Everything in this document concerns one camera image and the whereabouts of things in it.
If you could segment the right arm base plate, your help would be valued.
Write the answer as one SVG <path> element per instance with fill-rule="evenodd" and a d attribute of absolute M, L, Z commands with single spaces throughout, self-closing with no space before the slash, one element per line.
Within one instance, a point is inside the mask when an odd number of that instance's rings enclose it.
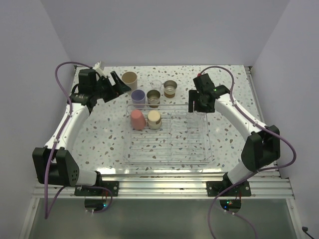
<path fill-rule="evenodd" d="M 223 191 L 224 193 L 221 194 L 221 196 L 224 197 L 252 196 L 250 184 L 248 181 L 235 186 L 225 186 L 222 181 L 207 181 L 206 190 L 208 197 L 215 197 Z"/>

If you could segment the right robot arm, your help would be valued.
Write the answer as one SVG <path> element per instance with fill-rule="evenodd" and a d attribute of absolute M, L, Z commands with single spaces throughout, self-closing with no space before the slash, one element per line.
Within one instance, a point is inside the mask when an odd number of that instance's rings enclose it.
<path fill-rule="evenodd" d="M 208 74 L 198 75 L 193 82 L 195 89 L 189 91 L 188 111 L 221 113 L 245 140 L 241 161 L 225 173 L 222 180 L 223 192 L 234 195 L 240 189 L 241 180 L 279 159 L 280 140 L 273 136 L 280 133 L 279 129 L 255 119 L 226 86 L 215 86 Z"/>

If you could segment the clear glass tumbler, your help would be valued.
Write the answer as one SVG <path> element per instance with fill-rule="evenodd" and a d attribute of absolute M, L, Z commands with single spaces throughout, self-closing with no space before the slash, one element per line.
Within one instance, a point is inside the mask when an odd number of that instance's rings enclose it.
<path fill-rule="evenodd" d="M 192 112 L 186 114 L 187 127 L 190 129 L 203 129 L 207 126 L 206 114 Z"/>

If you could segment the pink cup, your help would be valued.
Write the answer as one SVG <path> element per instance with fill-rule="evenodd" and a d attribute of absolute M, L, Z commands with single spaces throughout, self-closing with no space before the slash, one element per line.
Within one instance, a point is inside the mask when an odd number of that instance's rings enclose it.
<path fill-rule="evenodd" d="M 130 115 L 131 125 L 135 130 L 142 130 L 146 126 L 146 120 L 140 110 L 133 110 Z"/>

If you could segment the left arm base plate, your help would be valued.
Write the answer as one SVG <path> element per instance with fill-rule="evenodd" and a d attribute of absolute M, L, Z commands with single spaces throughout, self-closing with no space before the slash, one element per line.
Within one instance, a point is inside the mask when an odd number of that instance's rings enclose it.
<path fill-rule="evenodd" d="M 118 196 L 119 181 L 102 181 L 100 186 L 77 186 L 74 195 L 82 197 Z"/>

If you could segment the tall beige cup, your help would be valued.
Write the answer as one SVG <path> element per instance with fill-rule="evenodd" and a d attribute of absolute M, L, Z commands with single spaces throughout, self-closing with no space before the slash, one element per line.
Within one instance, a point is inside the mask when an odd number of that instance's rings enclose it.
<path fill-rule="evenodd" d="M 138 77 L 135 72 L 125 72 L 122 75 L 122 81 L 134 91 L 138 87 Z"/>

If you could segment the purple cup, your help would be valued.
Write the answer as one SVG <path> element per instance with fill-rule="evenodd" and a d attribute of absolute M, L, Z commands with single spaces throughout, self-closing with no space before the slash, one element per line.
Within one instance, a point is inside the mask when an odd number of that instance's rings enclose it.
<path fill-rule="evenodd" d="M 135 108 L 142 109 L 145 107 L 146 94 L 143 90 L 136 89 L 132 91 L 131 99 Z"/>

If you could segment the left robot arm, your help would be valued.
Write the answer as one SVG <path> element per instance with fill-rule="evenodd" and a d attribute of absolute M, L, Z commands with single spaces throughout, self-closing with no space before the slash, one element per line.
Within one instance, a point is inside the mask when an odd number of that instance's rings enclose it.
<path fill-rule="evenodd" d="M 114 83 L 95 69 L 82 69 L 72 89 L 64 116 L 44 147 L 37 147 L 32 159 L 39 183 L 65 187 L 86 186 L 90 194 L 102 193 L 104 184 L 97 171 L 81 170 L 71 155 L 76 137 L 99 99 L 109 102 L 130 91 L 118 74 L 111 72 Z"/>

